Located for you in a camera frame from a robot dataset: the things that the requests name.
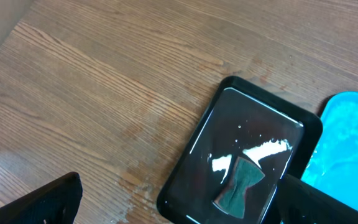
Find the blue tray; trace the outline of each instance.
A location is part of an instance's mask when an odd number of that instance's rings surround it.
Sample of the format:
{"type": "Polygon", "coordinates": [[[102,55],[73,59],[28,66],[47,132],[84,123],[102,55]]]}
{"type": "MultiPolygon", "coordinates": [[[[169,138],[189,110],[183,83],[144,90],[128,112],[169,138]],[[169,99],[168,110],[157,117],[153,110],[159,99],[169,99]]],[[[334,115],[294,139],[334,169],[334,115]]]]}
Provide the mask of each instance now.
{"type": "Polygon", "coordinates": [[[302,181],[358,210],[358,93],[332,97],[302,181]]]}

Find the black object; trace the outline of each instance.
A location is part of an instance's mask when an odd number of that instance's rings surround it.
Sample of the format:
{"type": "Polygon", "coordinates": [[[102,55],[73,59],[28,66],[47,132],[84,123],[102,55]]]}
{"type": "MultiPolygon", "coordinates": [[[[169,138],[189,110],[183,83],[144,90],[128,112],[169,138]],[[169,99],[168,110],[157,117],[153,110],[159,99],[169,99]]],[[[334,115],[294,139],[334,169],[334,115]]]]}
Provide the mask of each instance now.
{"type": "Polygon", "coordinates": [[[82,198],[71,172],[0,208],[0,224],[72,224],[82,198]]]}
{"type": "Polygon", "coordinates": [[[285,224],[358,223],[358,211],[291,175],[278,182],[276,199],[285,224]]]}
{"type": "MultiPolygon", "coordinates": [[[[213,221],[213,218],[207,219],[205,217],[199,216],[189,217],[187,214],[191,213],[189,207],[185,205],[180,205],[181,203],[175,201],[173,197],[170,195],[170,188],[172,187],[173,181],[178,174],[178,171],[181,168],[181,165],[187,158],[189,154],[191,154],[191,150],[195,145],[196,141],[200,133],[202,132],[205,124],[208,121],[209,116],[211,115],[214,106],[223,93],[225,89],[232,88],[238,92],[241,92],[251,98],[256,99],[257,101],[274,108],[281,114],[285,114],[291,119],[299,122],[303,125],[303,137],[300,139],[299,143],[296,144],[296,148],[299,150],[296,151],[295,155],[292,157],[291,163],[288,163],[289,167],[287,169],[287,174],[291,174],[294,177],[300,178],[306,165],[314,151],[314,147],[316,146],[318,139],[323,131],[323,125],[319,118],[306,111],[302,108],[299,108],[296,105],[293,105],[272,93],[269,93],[262,88],[249,83],[239,77],[227,77],[225,78],[216,94],[213,96],[213,99],[209,103],[206,111],[204,112],[203,116],[199,124],[197,125],[194,133],[192,134],[189,143],[186,145],[186,148],[179,159],[177,165],[173,169],[171,175],[169,176],[167,182],[163,186],[158,199],[157,199],[157,208],[161,215],[165,218],[169,219],[171,222],[174,223],[216,223],[213,221]]],[[[278,214],[277,209],[268,209],[263,220],[263,223],[280,223],[280,215],[278,214]]]]}

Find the blue plastic tray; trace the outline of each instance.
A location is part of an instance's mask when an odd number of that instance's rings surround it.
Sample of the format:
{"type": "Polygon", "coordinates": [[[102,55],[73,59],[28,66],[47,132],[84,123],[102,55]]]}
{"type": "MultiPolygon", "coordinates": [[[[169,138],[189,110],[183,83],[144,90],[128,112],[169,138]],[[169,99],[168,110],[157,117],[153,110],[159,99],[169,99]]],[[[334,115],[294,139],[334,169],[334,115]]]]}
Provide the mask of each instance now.
{"type": "Polygon", "coordinates": [[[358,210],[358,93],[332,97],[302,181],[358,210]]]}

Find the green sponge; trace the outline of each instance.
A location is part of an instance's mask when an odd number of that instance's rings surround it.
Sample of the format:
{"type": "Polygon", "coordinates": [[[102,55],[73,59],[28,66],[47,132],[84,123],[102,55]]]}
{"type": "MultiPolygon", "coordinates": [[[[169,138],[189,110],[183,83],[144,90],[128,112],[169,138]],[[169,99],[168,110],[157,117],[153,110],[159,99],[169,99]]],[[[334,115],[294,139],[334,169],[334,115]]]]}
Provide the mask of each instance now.
{"type": "Polygon", "coordinates": [[[246,190],[264,177],[265,174],[251,161],[238,157],[228,186],[214,203],[227,214],[244,218],[246,190]]]}

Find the wooden table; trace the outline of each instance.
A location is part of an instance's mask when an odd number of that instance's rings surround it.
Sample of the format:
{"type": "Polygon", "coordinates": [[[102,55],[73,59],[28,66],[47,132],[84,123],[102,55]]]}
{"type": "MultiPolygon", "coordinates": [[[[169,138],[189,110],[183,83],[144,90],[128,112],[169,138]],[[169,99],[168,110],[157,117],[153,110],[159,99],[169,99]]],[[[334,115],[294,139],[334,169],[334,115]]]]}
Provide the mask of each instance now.
{"type": "Polygon", "coordinates": [[[0,47],[0,207],[77,171],[77,223],[166,223],[229,75],[313,112],[358,91],[358,0],[35,0],[0,47]]]}

